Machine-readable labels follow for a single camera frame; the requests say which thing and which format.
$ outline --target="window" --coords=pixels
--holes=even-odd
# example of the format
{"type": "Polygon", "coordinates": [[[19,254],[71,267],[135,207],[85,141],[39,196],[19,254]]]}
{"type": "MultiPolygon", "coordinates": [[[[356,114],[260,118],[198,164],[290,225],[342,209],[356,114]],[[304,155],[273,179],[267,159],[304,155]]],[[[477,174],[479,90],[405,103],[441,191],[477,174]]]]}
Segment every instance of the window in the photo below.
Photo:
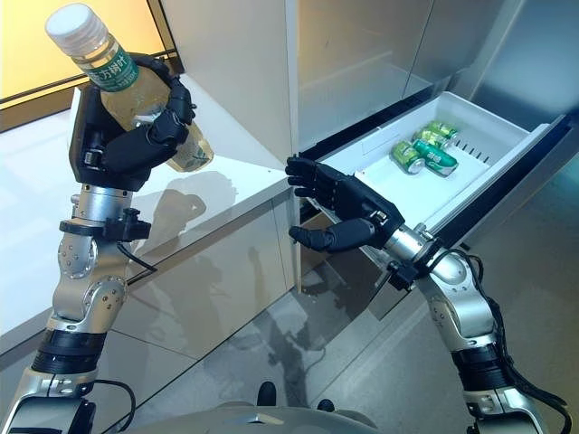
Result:
{"type": "MultiPolygon", "coordinates": [[[[67,109],[88,81],[44,32],[48,16],[72,0],[4,0],[0,132],[67,109]]],[[[83,0],[129,52],[163,57],[182,72],[159,0],[83,0]]]]}

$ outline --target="green bottle label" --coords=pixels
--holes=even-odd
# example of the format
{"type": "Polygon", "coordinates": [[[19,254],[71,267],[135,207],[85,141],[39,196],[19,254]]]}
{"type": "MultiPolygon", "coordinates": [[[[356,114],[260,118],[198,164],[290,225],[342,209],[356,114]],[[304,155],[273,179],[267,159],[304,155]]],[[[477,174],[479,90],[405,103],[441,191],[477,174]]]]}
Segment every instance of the green bottle label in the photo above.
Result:
{"type": "Polygon", "coordinates": [[[107,92],[126,89],[138,78],[138,66],[121,47],[104,65],[83,70],[97,86],[107,92]]]}

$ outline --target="robotic arm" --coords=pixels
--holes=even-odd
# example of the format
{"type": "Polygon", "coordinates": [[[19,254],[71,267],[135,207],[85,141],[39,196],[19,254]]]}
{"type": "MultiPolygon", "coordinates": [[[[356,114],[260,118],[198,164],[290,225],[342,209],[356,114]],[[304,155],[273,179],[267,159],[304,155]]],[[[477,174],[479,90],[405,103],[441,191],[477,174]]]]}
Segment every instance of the robotic arm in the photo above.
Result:
{"type": "Polygon", "coordinates": [[[384,249],[394,258],[388,265],[390,283],[397,289],[414,284],[423,293],[475,417],[468,432],[547,433],[531,398],[563,414],[562,432],[570,431],[565,402],[514,368],[498,304],[485,294],[468,255],[444,249],[423,224],[414,230],[405,226],[392,203],[352,175],[299,157],[288,159],[286,173],[297,196],[315,199],[342,220],[324,231],[293,227],[292,238],[313,250],[384,249]]]}
{"type": "Polygon", "coordinates": [[[194,117],[189,91],[164,63],[144,55],[135,61],[169,86],[169,101],[152,124],[125,132],[102,106],[99,88],[82,91],[69,155],[81,193],[71,198],[72,216],[60,225],[61,278],[52,314],[2,434],[90,432],[95,404],[84,396],[127,297],[125,268],[133,257],[124,243],[146,239],[150,230],[130,207],[131,196],[185,142],[184,124],[194,117]]]}

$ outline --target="green can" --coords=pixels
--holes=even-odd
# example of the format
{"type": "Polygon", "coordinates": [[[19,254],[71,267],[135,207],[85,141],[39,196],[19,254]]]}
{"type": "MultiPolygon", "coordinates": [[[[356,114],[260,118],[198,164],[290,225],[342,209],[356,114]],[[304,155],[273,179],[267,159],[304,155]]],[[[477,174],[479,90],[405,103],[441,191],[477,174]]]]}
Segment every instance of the green can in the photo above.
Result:
{"type": "Polygon", "coordinates": [[[437,133],[436,131],[431,131],[428,128],[416,131],[413,135],[413,140],[422,140],[438,149],[446,149],[451,144],[451,141],[445,138],[442,134],[437,133]]]}
{"type": "Polygon", "coordinates": [[[426,161],[426,167],[439,175],[448,176],[459,166],[459,162],[453,156],[422,140],[415,140],[413,147],[426,161]]]}
{"type": "Polygon", "coordinates": [[[392,157],[406,173],[411,175],[417,174],[424,167],[424,158],[406,141],[392,148],[392,157]]]}
{"type": "Polygon", "coordinates": [[[429,122],[426,127],[431,131],[438,132],[439,134],[443,135],[444,138],[448,138],[449,140],[453,140],[459,134],[458,129],[452,125],[440,122],[440,120],[433,120],[429,122]]]}

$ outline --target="black cable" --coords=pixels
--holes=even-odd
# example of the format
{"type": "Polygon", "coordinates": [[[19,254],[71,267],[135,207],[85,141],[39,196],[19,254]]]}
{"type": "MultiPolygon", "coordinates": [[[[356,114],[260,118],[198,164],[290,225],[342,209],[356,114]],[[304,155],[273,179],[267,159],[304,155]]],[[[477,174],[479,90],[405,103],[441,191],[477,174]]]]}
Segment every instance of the black cable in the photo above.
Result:
{"type": "Polygon", "coordinates": [[[482,264],[482,259],[477,255],[469,255],[469,258],[474,259],[477,263],[477,267],[479,267],[479,283],[482,283],[482,278],[484,277],[485,273],[485,266],[482,264]]]}
{"type": "Polygon", "coordinates": [[[130,251],[127,250],[127,248],[125,246],[123,246],[122,241],[117,241],[117,249],[120,250],[120,252],[125,255],[127,258],[135,261],[138,265],[140,265],[141,267],[143,267],[144,269],[148,269],[151,272],[155,272],[157,271],[157,269],[155,267],[153,267],[152,265],[147,264],[144,260],[137,258],[135,255],[133,255],[130,251]]]}
{"type": "Polygon", "coordinates": [[[152,270],[147,270],[143,273],[139,273],[136,276],[133,276],[132,278],[127,279],[127,286],[130,287],[131,285],[134,285],[135,283],[139,282],[142,278],[148,278],[151,274],[154,274],[155,271],[152,270]]]}
{"type": "Polygon", "coordinates": [[[130,386],[128,386],[128,384],[125,384],[124,382],[115,382],[113,380],[95,380],[94,382],[100,384],[109,384],[111,386],[117,386],[124,389],[128,393],[128,396],[130,398],[130,412],[128,413],[127,421],[119,429],[119,432],[124,431],[125,429],[128,428],[130,422],[132,422],[133,418],[135,417],[135,410],[137,409],[137,399],[135,398],[135,393],[130,388],[130,386]]]}
{"type": "Polygon", "coordinates": [[[139,273],[136,276],[133,276],[132,278],[129,278],[127,280],[127,286],[131,286],[137,282],[139,282],[142,278],[147,278],[149,277],[151,274],[155,273],[157,271],[156,267],[153,267],[150,264],[147,264],[144,260],[137,258],[135,255],[133,255],[130,251],[128,251],[128,249],[123,246],[123,243],[121,241],[117,241],[117,249],[120,250],[120,252],[125,255],[127,258],[131,259],[132,261],[136,262],[138,265],[140,265],[141,267],[143,267],[144,269],[147,269],[146,273],[139,273]]]}
{"type": "Polygon", "coordinates": [[[567,403],[565,402],[565,400],[563,400],[562,398],[560,398],[559,396],[557,396],[551,392],[547,392],[547,391],[544,391],[542,389],[539,389],[532,382],[527,380],[523,376],[523,374],[521,374],[515,368],[515,362],[513,361],[513,358],[510,356],[510,354],[508,353],[507,335],[505,332],[505,323],[503,321],[503,315],[500,312],[500,306],[492,297],[487,296],[487,294],[485,293],[485,291],[482,288],[482,285],[480,283],[480,281],[483,277],[483,274],[484,274],[484,267],[482,265],[482,259],[480,259],[478,256],[475,256],[475,255],[469,255],[462,250],[448,249],[448,250],[444,251],[441,255],[439,255],[432,262],[431,266],[429,267],[430,271],[432,271],[446,256],[448,256],[452,253],[458,255],[467,263],[468,267],[470,268],[470,272],[472,273],[472,280],[474,282],[475,289],[477,289],[478,292],[485,298],[487,303],[489,303],[490,312],[493,315],[493,318],[494,318],[496,326],[497,326],[497,331],[498,331],[498,339],[497,339],[498,353],[499,353],[500,357],[502,358],[502,360],[505,362],[508,377],[514,383],[514,385],[517,389],[521,390],[523,393],[529,395],[530,397],[535,398],[536,400],[543,402],[548,407],[550,407],[551,409],[553,409],[553,410],[557,411],[559,414],[561,414],[565,419],[564,426],[561,429],[561,434],[569,434],[571,432],[571,428],[573,426],[573,420],[571,418],[571,415],[569,414],[569,412],[566,409],[567,403]],[[475,272],[474,272],[474,267],[472,265],[471,259],[476,260],[477,264],[479,265],[478,275],[475,274],[475,272]]]}

